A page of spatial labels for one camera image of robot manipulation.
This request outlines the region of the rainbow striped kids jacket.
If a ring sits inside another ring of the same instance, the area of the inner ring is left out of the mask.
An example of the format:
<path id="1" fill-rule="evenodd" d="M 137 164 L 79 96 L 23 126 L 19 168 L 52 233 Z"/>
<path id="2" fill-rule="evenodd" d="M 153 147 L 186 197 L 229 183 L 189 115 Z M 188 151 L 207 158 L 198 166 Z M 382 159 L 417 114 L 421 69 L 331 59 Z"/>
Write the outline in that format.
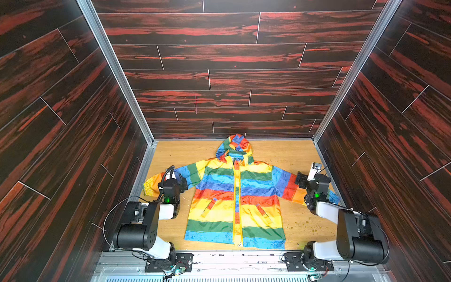
<path id="1" fill-rule="evenodd" d="M 319 154 L 311 141 L 162 141 L 144 184 L 146 200 L 170 166 L 188 183 L 175 219 L 160 222 L 159 236 L 179 250 L 301 249 L 335 239 L 334 223 L 306 207 L 294 182 Z"/>

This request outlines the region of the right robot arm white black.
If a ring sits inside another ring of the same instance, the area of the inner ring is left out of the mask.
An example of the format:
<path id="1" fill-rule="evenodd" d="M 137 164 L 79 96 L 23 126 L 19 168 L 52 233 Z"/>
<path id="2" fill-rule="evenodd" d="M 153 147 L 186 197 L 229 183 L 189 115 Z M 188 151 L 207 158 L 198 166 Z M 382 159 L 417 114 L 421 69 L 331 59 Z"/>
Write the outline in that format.
<path id="1" fill-rule="evenodd" d="M 345 208 L 327 199 L 331 179 L 320 173 L 298 173 L 295 184 L 305 189 L 308 210 L 337 225 L 335 240 L 308 242 L 301 261 L 308 271 L 332 271 L 333 261 L 357 262 L 364 266 L 385 264 L 390 245 L 378 216 Z"/>

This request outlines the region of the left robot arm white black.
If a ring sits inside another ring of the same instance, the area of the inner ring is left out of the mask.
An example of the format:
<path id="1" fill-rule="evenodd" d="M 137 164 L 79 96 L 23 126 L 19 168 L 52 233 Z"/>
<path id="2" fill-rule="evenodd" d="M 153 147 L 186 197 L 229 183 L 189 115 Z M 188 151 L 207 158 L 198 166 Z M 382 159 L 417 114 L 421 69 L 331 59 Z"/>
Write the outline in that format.
<path id="1" fill-rule="evenodd" d="M 142 252 L 150 261 L 175 264 L 175 247 L 157 235 L 161 220 L 175 219 L 187 180 L 171 166 L 157 184 L 158 197 L 148 203 L 128 202 L 113 234 L 115 249 Z"/>

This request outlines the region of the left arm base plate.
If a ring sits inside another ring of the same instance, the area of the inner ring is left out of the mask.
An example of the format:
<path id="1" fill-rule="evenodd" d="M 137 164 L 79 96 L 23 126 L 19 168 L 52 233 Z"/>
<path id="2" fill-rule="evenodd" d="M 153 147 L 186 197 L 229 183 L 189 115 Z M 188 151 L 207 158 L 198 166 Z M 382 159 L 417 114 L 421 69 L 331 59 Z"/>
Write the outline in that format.
<path id="1" fill-rule="evenodd" d="M 189 273 L 193 266 L 192 253 L 172 253 L 167 259 L 148 258 L 144 271 L 146 273 L 173 274 L 175 276 Z"/>

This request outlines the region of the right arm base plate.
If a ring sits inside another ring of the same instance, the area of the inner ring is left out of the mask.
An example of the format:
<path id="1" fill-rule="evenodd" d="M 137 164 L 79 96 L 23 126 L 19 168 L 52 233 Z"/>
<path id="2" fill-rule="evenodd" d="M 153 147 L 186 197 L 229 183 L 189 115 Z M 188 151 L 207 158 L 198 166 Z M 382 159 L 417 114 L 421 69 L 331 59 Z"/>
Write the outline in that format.
<path id="1" fill-rule="evenodd" d="M 285 263 L 289 272 L 309 271 L 309 272 L 327 272 L 334 271 L 332 262 L 320 260 L 315 257 L 310 258 L 303 252 L 292 251 L 282 255 L 282 262 Z"/>

